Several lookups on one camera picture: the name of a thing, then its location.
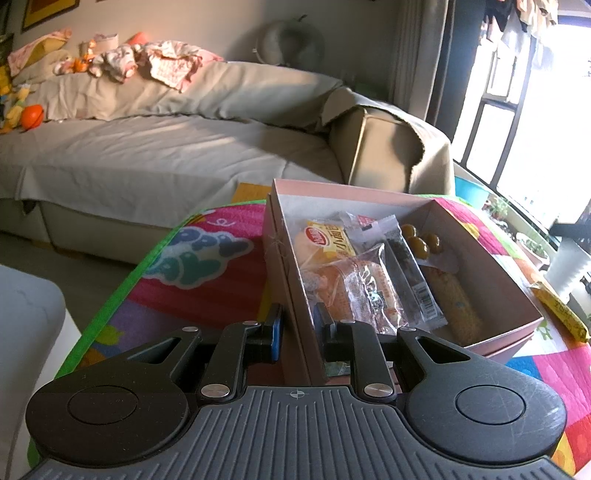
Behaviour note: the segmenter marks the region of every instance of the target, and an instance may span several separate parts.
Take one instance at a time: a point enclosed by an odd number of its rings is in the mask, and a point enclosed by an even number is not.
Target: stuffed toy
[[[10,101],[11,88],[9,86],[0,87],[0,123],[4,122],[4,109]]]
[[[8,112],[4,113],[4,126],[0,130],[0,133],[10,132],[18,126],[30,88],[31,86],[27,83],[23,83],[20,86],[19,91],[15,95],[14,104],[8,109]]]
[[[53,73],[56,75],[65,75],[67,73],[83,73],[88,70],[89,62],[85,57],[76,57],[56,63],[53,67]]]

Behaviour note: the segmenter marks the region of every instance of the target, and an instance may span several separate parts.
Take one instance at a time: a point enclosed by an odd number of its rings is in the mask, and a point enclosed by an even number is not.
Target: gray sofa
[[[338,99],[327,118],[338,80],[246,63],[201,75],[186,94],[139,76],[44,82],[31,101],[53,121],[0,137],[0,230],[138,263],[187,215],[229,203],[240,182],[453,193],[449,142],[426,159],[423,130],[444,138],[432,127],[369,100]]]

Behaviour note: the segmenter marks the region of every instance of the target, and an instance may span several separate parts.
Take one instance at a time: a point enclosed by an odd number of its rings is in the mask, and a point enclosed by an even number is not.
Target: snack package
[[[355,257],[300,270],[311,302],[322,301],[333,320],[370,323],[377,333],[394,335],[408,325],[384,265],[384,244]]]
[[[575,340],[579,342],[588,342],[591,336],[587,326],[576,316],[576,314],[560,300],[556,293],[552,292],[543,282],[538,281],[531,287],[535,298],[542,302],[556,315],[558,320],[564,323]]]
[[[338,220],[294,220],[289,230],[300,269],[356,255]]]
[[[391,252],[386,255],[386,266],[399,293],[411,326],[432,331],[447,324],[394,215],[372,221],[350,213],[341,215],[347,225],[346,233],[357,250],[364,250],[383,242]]]
[[[421,271],[445,312],[456,343],[460,346],[469,346],[484,340],[484,321],[472,307],[456,276],[434,267],[421,267]]]

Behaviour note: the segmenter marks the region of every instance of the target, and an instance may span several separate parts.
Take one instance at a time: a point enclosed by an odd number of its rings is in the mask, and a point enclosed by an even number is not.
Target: picture frame
[[[27,0],[21,32],[74,10],[79,4],[80,0]]]
[[[7,32],[8,27],[8,12],[10,10],[11,0],[2,2],[0,0],[0,35],[4,35]]]

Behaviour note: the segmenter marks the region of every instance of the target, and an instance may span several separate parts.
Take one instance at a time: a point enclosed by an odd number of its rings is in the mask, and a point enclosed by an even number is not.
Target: barcode
[[[415,285],[413,287],[414,296],[417,299],[421,312],[423,313],[425,320],[431,320],[437,316],[437,304],[431,291],[425,282]]]

